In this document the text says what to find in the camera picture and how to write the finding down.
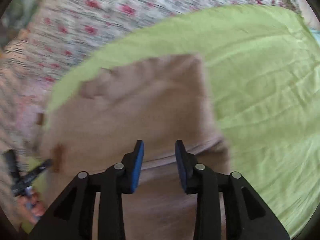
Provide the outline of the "person's left hand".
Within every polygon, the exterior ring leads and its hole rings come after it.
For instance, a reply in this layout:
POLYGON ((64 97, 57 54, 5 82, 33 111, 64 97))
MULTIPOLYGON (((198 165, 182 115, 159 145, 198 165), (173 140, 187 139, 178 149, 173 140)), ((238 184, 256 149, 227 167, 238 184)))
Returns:
POLYGON ((40 194, 31 190, 29 196, 20 196, 17 198, 19 212, 24 219, 35 225, 46 211, 46 206, 40 198, 40 194))

